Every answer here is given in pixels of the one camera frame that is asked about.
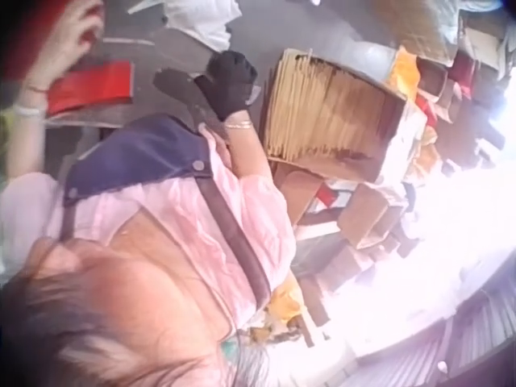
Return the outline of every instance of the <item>white bracelet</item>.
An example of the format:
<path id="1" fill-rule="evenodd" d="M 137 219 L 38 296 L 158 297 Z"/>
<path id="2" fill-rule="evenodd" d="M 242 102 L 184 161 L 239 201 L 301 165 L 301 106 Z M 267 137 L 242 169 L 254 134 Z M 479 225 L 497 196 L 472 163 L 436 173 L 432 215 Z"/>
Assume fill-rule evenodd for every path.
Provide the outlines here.
<path id="1" fill-rule="evenodd" d="M 25 106 L 21 106 L 19 104 L 14 104 L 13 105 L 13 111 L 19 115 L 20 117 L 41 117 L 41 118 L 44 118 L 45 115 L 47 115 L 47 108 L 48 106 L 45 106 L 45 107 L 40 107 L 40 108 L 37 108 L 37 107 L 25 107 Z"/>

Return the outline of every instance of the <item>gray floor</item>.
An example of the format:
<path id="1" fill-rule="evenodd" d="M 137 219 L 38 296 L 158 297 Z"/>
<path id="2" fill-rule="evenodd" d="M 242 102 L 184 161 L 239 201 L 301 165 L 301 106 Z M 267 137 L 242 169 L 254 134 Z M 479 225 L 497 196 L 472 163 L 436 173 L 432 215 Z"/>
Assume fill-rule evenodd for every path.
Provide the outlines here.
<path id="1" fill-rule="evenodd" d="M 111 4 L 115 3 L 124 2 L 114 0 Z M 243 52 L 255 65 L 261 84 L 285 48 L 312 50 L 317 56 L 346 63 L 349 59 L 345 57 L 346 47 L 350 40 L 367 40 L 385 45 L 392 43 L 391 35 L 372 15 L 368 0 L 322 0 L 318 7 L 312 6 L 308 0 L 239 0 L 238 3 L 243 17 L 230 24 L 231 48 Z M 149 29 L 157 28 L 159 24 L 156 18 L 151 21 L 151 12 L 148 14 L 147 25 L 137 28 L 134 24 L 129 25 L 127 16 L 121 15 L 123 21 L 119 23 L 109 24 L 108 19 L 106 34 L 113 35 L 115 32 L 115 35 L 145 37 L 150 32 Z M 175 37 L 174 34 L 171 34 L 170 41 L 165 43 L 169 45 L 170 52 L 175 52 L 174 62 L 183 62 L 183 58 L 187 58 L 184 63 L 194 63 L 196 61 L 190 59 L 206 56 L 197 45 L 185 44 L 184 38 Z M 259 98 L 251 108 L 252 117 L 256 122 L 260 119 L 262 102 Z M 172 111 L 180 110 L 181 113 L 188 114 L 181 106 L 177 109 L 177 104 L 173 105 Z M 52 133 L 49 133 L 48 137 L 48 167 L 52 174 L 57 175 L 63 155 L 73 154 L 77 150 L 77 142 L 83 139 L 84 132 L 81 128 L 71 127 L 50 131 Z M 82 140 L 79 147 L 81 151 L 86 144 L 92 142 L 92 138 L 89 135 L 88 140 Z"/>

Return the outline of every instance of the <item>gold bracelet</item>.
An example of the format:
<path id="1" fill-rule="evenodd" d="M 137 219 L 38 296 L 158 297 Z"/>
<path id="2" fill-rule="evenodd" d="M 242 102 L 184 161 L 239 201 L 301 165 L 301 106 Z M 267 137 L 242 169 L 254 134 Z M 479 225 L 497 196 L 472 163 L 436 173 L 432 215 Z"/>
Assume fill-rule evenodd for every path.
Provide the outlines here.
<path id="1" fill-rule="evenodd" d="M 251 121 L 242 121 L 241 123 L 224 123 L 226 129 L 252 129 L 254 126 Z"/>

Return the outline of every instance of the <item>hand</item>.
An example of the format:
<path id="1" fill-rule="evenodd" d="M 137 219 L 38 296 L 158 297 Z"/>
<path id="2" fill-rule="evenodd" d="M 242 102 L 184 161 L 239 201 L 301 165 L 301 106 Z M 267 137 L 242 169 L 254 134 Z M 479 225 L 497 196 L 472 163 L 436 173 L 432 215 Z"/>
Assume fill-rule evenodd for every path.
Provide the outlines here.
<path id="1" fill-rule="evenodd" d="M 91 49 L 89 34 L 98 38 L 104 28 L 102 7 L 102 0 L 72 0 L 66 6 L 29 71 L 27 83 L 49 89 Z"/>
<path id="2" fill-rule="evenodd" d="M 225 51 L 212 58 L 207 72 L 212 80 L 202 75 L 195 78 L 195 83 L 218 119 L 225 121 L 231 114 L 247 109 L 257 73 L 243 54 Z"/>

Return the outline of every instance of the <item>woman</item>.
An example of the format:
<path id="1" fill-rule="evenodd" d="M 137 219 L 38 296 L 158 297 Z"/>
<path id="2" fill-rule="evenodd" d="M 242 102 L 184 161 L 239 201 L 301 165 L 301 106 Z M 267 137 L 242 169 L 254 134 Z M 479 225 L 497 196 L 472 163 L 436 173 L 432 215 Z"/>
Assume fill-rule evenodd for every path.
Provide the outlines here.
<path id="1" fill-rule="evenodd" d="M 266 385 L 235 375 L 219 345 L 286 278 L 295 249 L 245 110 L 255 70 L 243 56 L 221 55 L 214 79 L 196 80 L 229 148 L 156 114 L 84 155 L 64 189 L 41 173 L 46 91 L 102 31 L 101 5 L 71 1 L 14 106 L 2 361 L 15 385 Z"/>

